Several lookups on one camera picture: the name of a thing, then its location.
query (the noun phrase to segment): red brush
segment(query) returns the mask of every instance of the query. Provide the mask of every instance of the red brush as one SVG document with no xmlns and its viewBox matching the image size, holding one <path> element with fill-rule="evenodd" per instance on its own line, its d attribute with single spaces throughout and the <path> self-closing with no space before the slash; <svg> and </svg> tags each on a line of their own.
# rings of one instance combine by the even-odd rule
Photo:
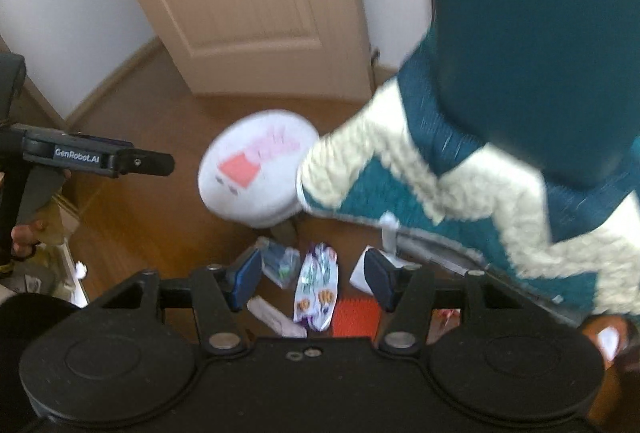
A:
<svg viewBox="0 0 640 433">
<path fill-rule="evenodd" d="M 370 337 L 373 340 L 379 323 L 380 306 L 373 298 L 340 299 L 335 304 L 334 337 Z"/>
</svg>

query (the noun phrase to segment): screw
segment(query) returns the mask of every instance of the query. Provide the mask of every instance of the screw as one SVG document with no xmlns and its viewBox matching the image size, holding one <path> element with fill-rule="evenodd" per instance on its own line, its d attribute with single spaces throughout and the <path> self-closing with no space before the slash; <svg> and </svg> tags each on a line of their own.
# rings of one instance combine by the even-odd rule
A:
<svg viewBox="0 0 640 433">
<path fill-rule="evenodd" d="M 240 344 L 240 337 L 230 332 L 219 332 L 209 337 L 209 344 L 218 350 L 231 350 Z"/>
<path fill-rule="evenodd" d="M 405 350 L 415 344 L 415 336 L 409 332 L 391 332 L 386 334 L 385 342 L 392 348 Z"/>
<path fill-rule="evenodd" d="M 302 361 L 304 356 L 300 352 L 287 352 L 285 357 L 290 361 Z"/>
<path fill-rule="evenodd" d="M 307 357 L 320 357 L 322 355 L 322 350 L 315 347 L 309 347 L 305 350 L 305 355 Z"/>
</svg>

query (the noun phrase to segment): round stool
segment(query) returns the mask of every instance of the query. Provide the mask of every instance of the round stool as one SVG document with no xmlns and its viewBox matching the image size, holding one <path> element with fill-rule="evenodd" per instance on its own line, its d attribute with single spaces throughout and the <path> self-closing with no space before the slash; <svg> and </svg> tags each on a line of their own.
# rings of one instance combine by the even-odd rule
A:
<svg viewBox="0 0 640 433">
<path fill-rule="evenodd" d="M 302 209 L 296 171 L 317 140 L 316 128 L 290 111 L 259 111 L 239 120 L 200 162 L 202 201 L 222 219 L 255 229 L 285 222 Z"/>
</svg>

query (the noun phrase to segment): pink cartoon character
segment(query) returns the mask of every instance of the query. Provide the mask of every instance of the pink cartoon character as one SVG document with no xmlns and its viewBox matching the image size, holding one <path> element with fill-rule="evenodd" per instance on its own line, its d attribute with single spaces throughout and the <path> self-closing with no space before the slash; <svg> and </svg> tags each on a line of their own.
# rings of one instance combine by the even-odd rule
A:
<svg viewBox="0 0 640 433">
<path fill-rule="evenodd" d="M 246 189 L 260 172 L 261 165 L 300 149 L 300 142 L 285 134 L 285 128 L 270 127 L 266 134 L 254 138 L 244 149 L 218 163 L 218 170 L 234 184 Z M 222 178 L 216 177 L 223 184 Z M 229 187 L 233 194 L 238 190 Z"/>
</svg>

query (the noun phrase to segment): black robotic device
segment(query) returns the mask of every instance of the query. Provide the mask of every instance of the black robotic device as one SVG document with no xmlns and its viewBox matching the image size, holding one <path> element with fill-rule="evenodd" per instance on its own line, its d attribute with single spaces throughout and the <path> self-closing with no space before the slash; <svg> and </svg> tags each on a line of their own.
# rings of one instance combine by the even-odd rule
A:
<svg viewBox="0 0 640 433">
<path fill-rule="evenodd" d="M 232 311 L 261 276 L 252 250 L 188 279 L 141 272 L 24 352 L 20 378 L 40 417 L 25 431 L 599 431 L 584 415 L 604 367 L 582 334 L 481 271 L 441 283 L 370 250 L 365 274 L 395 311 L 378 345 L 250 344 Z M 199 345 L 162 323 L 173 307 L 193 308 Z M 427 347 L 435 308 L 461 308 L 462 324 Z"/>
<path fill-rule="evenodd" d="M 65 169 L 116 178 L 127 173 L 170 175 L 174 158 L 134 148 L 133 144 L 42 127 L 12 124 L 9 113 L 26 78 L 24 58 L 0 52 L 0 171 L 4 173 L 0 201 L 0 277 L 13 270 L 11 231 L 17 223 L 25 186 L 34 166 L 47 167 L 54 177 Z"/>
</svg>

